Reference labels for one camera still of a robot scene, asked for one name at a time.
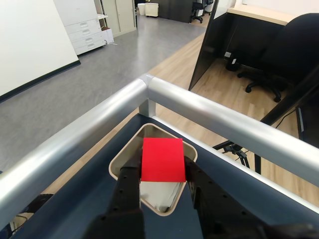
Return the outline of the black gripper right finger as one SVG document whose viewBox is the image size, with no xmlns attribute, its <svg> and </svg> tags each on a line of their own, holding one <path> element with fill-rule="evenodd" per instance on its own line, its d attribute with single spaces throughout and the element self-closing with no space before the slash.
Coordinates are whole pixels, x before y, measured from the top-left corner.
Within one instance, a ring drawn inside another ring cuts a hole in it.
<svg viewBox="0 0 319 239">
<path fill-rule="evenodd" d="M 266 224 L 185 157 L 185 176 L 205 239 L 267 239 Z"/>
</svg>

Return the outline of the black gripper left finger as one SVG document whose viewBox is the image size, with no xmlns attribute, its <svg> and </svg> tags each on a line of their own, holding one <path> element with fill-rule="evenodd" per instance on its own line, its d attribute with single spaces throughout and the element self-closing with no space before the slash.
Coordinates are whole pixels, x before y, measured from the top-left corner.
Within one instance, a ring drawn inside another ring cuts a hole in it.
<svg viewBox="0 0 319 239">
<path fill-rule="evenodd" d="M 85 239 L 144 239 L 144 215 L 140 201 L 141 160 L 130 159 L 120 169 L 105 213 L 87 227 Z"/>
</svg>

